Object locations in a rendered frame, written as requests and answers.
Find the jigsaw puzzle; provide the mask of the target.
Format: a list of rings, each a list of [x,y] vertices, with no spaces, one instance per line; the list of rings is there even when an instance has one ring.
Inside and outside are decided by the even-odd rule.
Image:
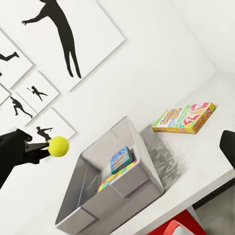
[[[122,173],[124,173],[126,170],[128,170],[130,167],[132,167],[137,161],[129,164],[126,168],[122,169],[121,171],[119,171],[118,173],[114,174],[113,176],[111,176],[109,179],[105,180],[104,182],[102,182],[100,188],[98,191],[103,190],[104,188],[106,188],[114,179],[116,179],[118,176],[120,176]]]

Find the board game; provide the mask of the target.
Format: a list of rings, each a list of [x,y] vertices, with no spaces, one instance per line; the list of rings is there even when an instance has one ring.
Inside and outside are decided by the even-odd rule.
[[[215,110],[212,102],[168,108],[152,128],[155,132],[196,134]]]
[[[130,149],[125,146],[111,158],[111,173],[114,175],[133,163]]]

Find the toy box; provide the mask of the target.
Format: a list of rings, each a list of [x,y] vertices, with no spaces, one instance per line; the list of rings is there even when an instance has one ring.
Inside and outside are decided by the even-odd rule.
[[[111,158],[125,146],[137,162],[98,191],[113,176]],[[108,235],[163,192],[144,140],[126,116],[79,155],[54,227],[67,235]]]

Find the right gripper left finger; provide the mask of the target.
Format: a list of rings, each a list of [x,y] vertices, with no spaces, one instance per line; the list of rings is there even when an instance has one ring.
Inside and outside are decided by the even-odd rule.
[[[25,150],[22,130],[0,136],[0,189]]]

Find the tennis ball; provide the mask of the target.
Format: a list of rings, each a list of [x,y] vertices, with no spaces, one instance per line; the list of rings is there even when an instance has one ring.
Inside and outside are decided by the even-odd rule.
[[[70,144],[68,140],[61,136],[56,136],[49,141],[47,150],[54,157],[62,157],[69,151]]]

